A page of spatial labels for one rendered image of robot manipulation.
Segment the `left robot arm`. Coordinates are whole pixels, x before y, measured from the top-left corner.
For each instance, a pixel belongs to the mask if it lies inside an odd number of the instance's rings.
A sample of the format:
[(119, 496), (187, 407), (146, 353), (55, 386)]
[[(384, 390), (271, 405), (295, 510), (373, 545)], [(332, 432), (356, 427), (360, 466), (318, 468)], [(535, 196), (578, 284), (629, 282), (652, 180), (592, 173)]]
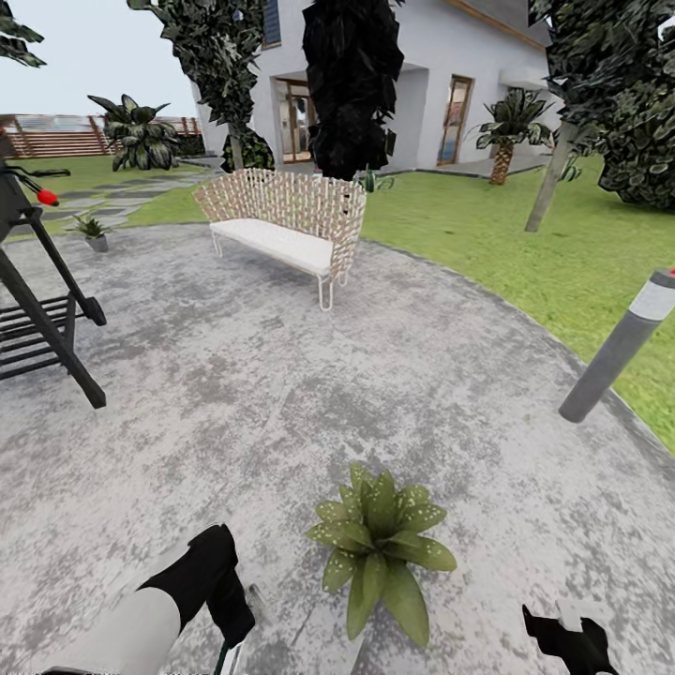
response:
[[(211, 526), (162, 560), (110, 616), (37, 668), (41, 675), (157, 675), (185, 625), (204, 604), (233, 649), (256, 625), (253, 596), (267, 619), (278, 610), (275, 590), (259, 568), (238, 577), (226, 524)], [(234, 591), (239, 598), (231, 598)]]

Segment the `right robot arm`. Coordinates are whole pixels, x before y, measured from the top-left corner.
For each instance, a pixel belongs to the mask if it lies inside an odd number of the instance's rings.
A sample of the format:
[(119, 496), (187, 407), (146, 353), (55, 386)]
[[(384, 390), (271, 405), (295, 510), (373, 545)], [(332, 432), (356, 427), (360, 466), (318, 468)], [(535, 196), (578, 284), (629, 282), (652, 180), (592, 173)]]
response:
[[(558, 620), (532, 616), (522, 605), (526, 631), (537, 638), (545, 655), (561, 657), (572, 675), (619, 675), (608, 662), (606, 636), (592, 619), (611, 621), (613, 611), (603, 602), (556, 598)], [(587, 620), (588, 622), (585, 622)], [(41, 675), (47, 671), (33, 672)]]

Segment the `insectifuge atomizer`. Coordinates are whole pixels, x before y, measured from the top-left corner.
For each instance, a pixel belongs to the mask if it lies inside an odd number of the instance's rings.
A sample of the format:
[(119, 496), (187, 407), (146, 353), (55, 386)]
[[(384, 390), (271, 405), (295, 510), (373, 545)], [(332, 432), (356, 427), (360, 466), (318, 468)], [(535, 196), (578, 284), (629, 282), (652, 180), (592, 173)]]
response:
[(237, 663), (239, 663), (239, 657), (241, 656), (244, 644), (245, 641), (242, 640), (235, 648), (230, 649), (226, 644), (226, 640), (223, 641), (214, 675), (235, 675), (235, 669), (237, 668)]

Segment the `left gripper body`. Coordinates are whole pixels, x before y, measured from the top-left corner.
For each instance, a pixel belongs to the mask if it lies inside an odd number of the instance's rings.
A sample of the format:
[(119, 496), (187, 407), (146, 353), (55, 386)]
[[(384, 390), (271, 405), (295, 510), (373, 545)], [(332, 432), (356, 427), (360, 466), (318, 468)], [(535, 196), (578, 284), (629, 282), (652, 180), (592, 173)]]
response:
[[(239, 598), (231, 598), (234, 591), (238, 592)], [(252, 613), (247, 607), (239, 581), (237, 581), (232, 592), (225, 599), (214, 603), (207, 601), (206, 605), (213, 623), (218, 627), (220, 633), (222, 633), (230, 649), (235, 648), (239, 642), (244, 640), (248, 631), (256, 625)]]

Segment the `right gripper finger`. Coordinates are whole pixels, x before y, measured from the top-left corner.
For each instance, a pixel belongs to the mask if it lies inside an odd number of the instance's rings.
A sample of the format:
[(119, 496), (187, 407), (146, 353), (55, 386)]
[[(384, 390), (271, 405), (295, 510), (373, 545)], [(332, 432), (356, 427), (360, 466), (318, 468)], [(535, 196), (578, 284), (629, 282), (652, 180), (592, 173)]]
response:
[(524, 622), (526, 623), (526, 631), (530, 637), (538, 636), (538, 628), (536, 628), (536, 622), (534, 622), (533, 616), (530, 611), (526, 608), (525, 605), (522, 605), (522, 613), (524, 614)]

